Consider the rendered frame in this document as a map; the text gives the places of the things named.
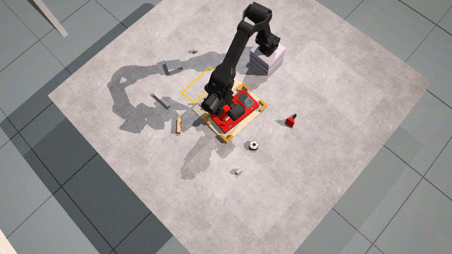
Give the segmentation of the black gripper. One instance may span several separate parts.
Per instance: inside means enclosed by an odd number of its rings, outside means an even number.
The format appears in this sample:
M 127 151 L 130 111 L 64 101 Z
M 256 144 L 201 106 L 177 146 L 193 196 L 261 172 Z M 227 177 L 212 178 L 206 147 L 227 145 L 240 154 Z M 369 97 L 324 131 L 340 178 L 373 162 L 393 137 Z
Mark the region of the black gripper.
M 209 94 L 210 90 L 207 89 L 208 83 L 204 86 L 205 91 Z M 230 107 L 230 110 L 226 112 L 226 114 L 233 120 L 236 121 L 238 118 L 240 118 L 244 113 L 245 109 L 241 104 L 235 104 L 232 99 L 234 96 L 232 95 L 234 92 L 231 90 L 230 96 L 227 98 L 223 98 L 223 101 L 225 101 L 226 105 Z

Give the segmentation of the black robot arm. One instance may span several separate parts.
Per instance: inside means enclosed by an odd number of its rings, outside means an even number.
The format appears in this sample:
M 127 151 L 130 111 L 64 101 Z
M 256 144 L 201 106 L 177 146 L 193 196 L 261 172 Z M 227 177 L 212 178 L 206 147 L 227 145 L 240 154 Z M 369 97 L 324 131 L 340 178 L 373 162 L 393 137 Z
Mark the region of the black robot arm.
M 264 55 L 270 56 L 277 48 L 280 38 L 271 33 L 269 22 L 272 19 L 272 10 L 256 2 L 249 4 L 243 12 L 243 19 L 237 26 L 237 33 L 221 64 L 211 73 L 207 89 L 209 95 L 202 102 L 201 107 L 212 115 L 221 115 L 226 104 L 223 98 L 231 94 L 236 75 L 236 65 L 244 51 L 249 38 L 257 32 L 256 43 Z M 248 17 L 254 25 L 244 21 Z M 276 48 L 277 47 L 277 48 Z M 214 83 L 215 85 L 213 85 Z

